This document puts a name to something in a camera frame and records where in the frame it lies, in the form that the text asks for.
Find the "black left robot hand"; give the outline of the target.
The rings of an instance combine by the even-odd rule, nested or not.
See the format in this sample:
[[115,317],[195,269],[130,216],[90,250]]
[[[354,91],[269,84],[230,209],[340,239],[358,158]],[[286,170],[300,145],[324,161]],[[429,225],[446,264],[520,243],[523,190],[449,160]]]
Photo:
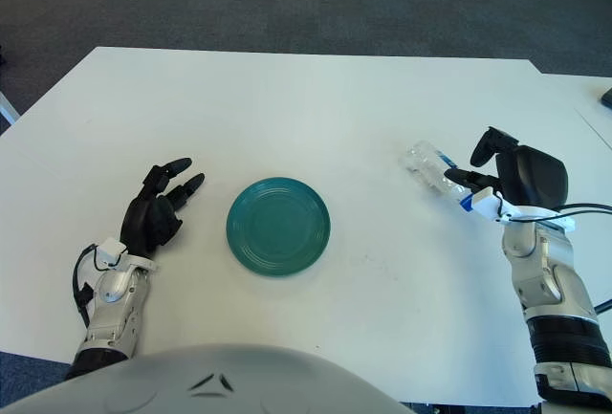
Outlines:
[[132,255],[151,259],[157,247],[164,246],[178,232],[183,221],[177,212],[183,208],[205,180],[199,173],[167,193],[169,182],[192,165],[180,158],[164,165],[153,165],[142,181],[142,188],[130,202],[120,229],[120,242]]

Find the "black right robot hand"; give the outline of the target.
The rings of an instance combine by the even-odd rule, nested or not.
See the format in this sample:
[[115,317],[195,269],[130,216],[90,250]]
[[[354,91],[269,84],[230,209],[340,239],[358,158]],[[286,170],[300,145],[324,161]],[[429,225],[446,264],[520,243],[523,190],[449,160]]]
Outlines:
[[475,146],[470,164],[479,167],[490,159],[495,159],[496,176],[457,167],[444,176],[473,193],[490,187],[516,206],[554,209],[566,203],[568,173],[562,161],[494,127]]

